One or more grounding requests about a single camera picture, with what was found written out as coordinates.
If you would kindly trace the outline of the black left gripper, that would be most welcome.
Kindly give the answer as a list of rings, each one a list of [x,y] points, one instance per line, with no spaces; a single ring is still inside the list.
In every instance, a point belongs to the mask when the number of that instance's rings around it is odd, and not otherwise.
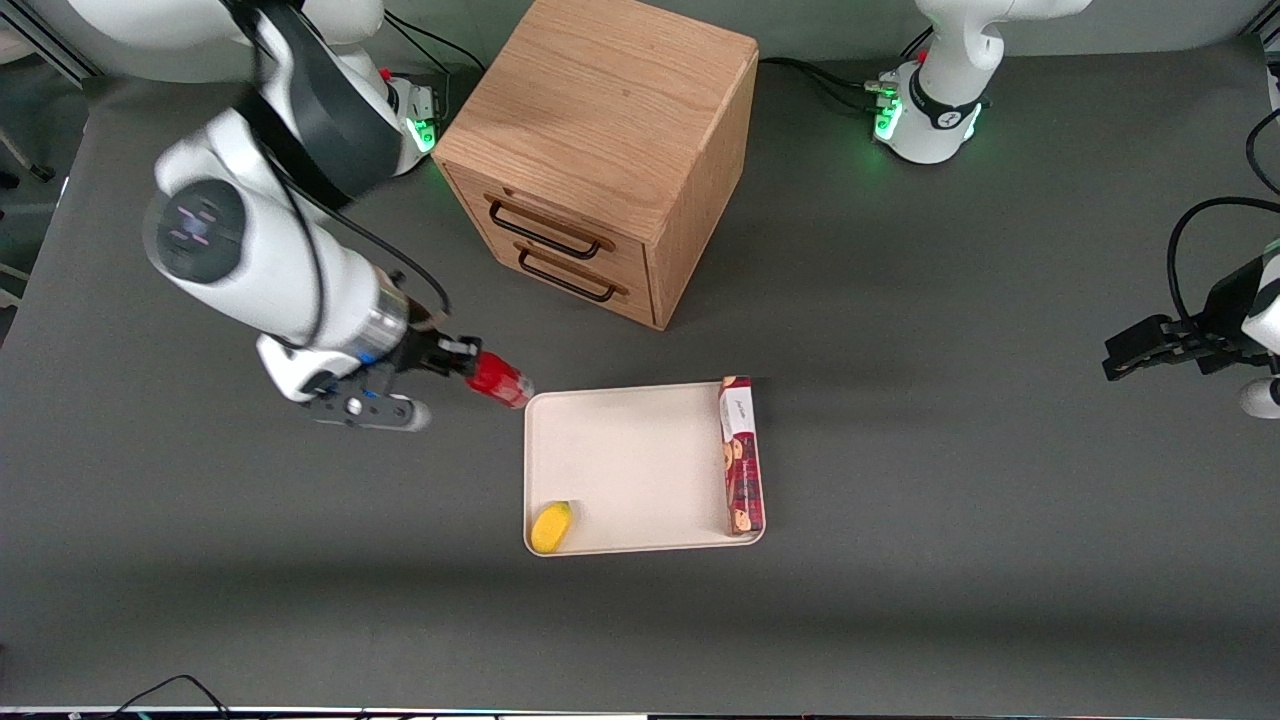
[[[1221,351],[1204,356],[1187,325],[1169,315],[1147,316],[1105,341],[1110,382],[1134,372],[1196,361],[1202,375],[1231,365],[1274,368],[1274,259],[1258,256],[1215,284],[1196,315]]]

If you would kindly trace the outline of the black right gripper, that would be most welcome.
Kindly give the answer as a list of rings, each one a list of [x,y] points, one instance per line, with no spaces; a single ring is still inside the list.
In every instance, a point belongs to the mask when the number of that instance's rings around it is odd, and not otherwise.
[[[442,377],[472,378],[476,360],[453,360],[453,356],[477,356],[483,351],[479,337],[452,338],[439,329],[410,327],[390,352],[374,363],[380,372],[431,372]]]

